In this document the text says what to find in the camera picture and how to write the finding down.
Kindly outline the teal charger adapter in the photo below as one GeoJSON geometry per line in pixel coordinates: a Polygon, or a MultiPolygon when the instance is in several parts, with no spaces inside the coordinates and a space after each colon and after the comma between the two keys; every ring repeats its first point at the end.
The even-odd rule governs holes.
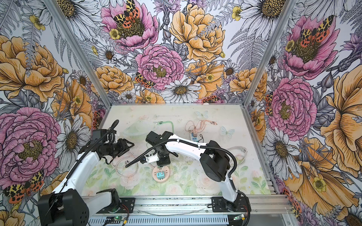
{"type": "Polygon", "coordinates": [[[166,177],[166,173],[164,171],[157,172],[156,177],[158,180],[163,180],[166,177]]]}

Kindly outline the white blue power strip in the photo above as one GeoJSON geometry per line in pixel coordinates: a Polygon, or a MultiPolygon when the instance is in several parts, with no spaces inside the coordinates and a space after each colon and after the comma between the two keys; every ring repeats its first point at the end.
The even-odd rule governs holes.
{"type": "Polygon", "coordinates": [[[190,134],[190,139],[193,142],[198,142],[199,141],[198,133],[191,133],[190,134]]]}

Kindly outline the pink charger adapter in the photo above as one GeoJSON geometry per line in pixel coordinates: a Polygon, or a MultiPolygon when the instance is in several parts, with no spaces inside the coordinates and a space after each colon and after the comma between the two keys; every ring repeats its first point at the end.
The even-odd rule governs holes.
{"type": "Polygon", "coordinates": [[[192,134],[194,137],[198,136],[198,130],[197,129],[193,129],[192,134]]]}

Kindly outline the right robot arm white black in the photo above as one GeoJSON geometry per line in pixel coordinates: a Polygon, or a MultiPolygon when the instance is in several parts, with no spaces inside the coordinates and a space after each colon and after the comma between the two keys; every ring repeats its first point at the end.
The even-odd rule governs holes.
{"type": "Polygon", "coordinates": [[[222,198],[214,204],[216,212],[252,211],[249,198],[235,187],[232,179],[232,174],[238,165],[237,159],[230,151],[221,148],[217,142],[211,140],[209,143],[199,143],[183,139],[168,131],[161,135],[151,131],[146,136],[146,142],[152,147],[125,165],[126,168],[138,162],[142,164],[155,162],[157,166],[164,167],[171,163],[171,154],[176,157],[178,154],[185,155],[200,162],[204,173],[218,183],[222,198]]]}

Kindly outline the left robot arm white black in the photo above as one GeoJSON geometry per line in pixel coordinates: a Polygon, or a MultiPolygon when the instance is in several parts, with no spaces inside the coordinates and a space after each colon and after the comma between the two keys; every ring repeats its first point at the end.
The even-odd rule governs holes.
{"type": "Polygon", "coordinates": [[[97,192],[92,198],[82,198],[86,181],[98,162],[108,156],[120,157],[134,146],[117,137],[118,124],[119,120],[115,120],[109,129],[95,130],[66,177],[50,194],[39,199],[37,206],[42,226],[86,226],[90,217],[99,211],[117,211],[121,207],[114,188],[97,192]]]}

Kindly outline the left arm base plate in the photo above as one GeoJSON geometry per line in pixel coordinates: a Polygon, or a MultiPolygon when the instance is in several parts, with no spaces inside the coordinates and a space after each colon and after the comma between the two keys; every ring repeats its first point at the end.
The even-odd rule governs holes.
{"type": "Polygon", "coordinates": [[[122,197],[119,198],[119,205],[116,207],[105,207],[101,209],[98,214],[110,214],[110,213],[124,213],[124,214],[131,214],[134,211],[135,207],[135,198],[132,197],[122,197]]]}

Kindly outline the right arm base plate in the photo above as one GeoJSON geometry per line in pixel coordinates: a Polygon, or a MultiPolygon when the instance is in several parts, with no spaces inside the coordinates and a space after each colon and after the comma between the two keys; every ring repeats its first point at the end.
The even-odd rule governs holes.
{"type": "Polygon", "coordinates": [[[211,208],[213,212],[249,212],[251,207],[245,197],[237,197],[234,202],[225,200],[223,197],[212,197],[211,208]]]}

